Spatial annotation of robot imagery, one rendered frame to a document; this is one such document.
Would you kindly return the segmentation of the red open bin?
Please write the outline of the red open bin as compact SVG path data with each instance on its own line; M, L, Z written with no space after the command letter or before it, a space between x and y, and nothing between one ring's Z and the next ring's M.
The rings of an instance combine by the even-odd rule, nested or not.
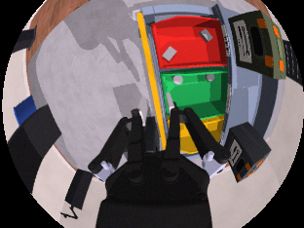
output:
M155 22L151 29L160 69L227 66L219 19L177 16ZM209 42L199 34L203 29L213 37ZM162 57L169 46L177 51L170 61Z

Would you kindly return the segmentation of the yellow long thin bar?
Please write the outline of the yellow long thin bar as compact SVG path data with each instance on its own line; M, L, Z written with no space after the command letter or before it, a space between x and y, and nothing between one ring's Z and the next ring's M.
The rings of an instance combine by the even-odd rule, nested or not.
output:
M165 150L165 146L166 146L165 131L164 131L160 101L159 101L159 97L158 97L157 85L156 85L154 69L153 69L152 59L151 59L151 55L150 55L150 50L149 50L145 25L144 25L142 13L137 13L136 15L137 15L137 20L138 20L138 25L139 25L143 50L144 50L144 54L145 54L145 59L146 59L146 64L147 64L147 69L148 69L152 94L153 94L153 98L154 98L156 114L157 114L160 134L161 134L161 140L162 140L162 144L163 144L163 149Z

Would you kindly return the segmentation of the green bin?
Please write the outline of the green bin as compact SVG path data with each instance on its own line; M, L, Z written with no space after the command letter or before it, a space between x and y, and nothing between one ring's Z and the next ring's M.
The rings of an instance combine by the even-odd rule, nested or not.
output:
M214 74L213 81L208 81L206 74ZM227 100L227 75L227 68L221 66L160 72L167 116L170 116L170 112L166 93L171 94L171 99L176 102L179 110L191 107L201 120L224 115ZM172 80L173 76L182 76L183 83L175 84Z

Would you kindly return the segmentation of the yellow open bin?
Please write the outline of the yellow open bin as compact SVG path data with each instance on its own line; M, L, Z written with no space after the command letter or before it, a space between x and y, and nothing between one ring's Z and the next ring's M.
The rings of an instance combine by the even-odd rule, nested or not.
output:
M167 118L168 118L168 126L169 126L170 117L167 116ZM214 137L214 139L217 142L221 135L223 121L224 121L224 115L202 120L202 122L205 124L205 126L208 128L209 132L212 134L212 136ZM184 123L180 124L180 151L183 151L183 152L186 152L189 154L198 152Z

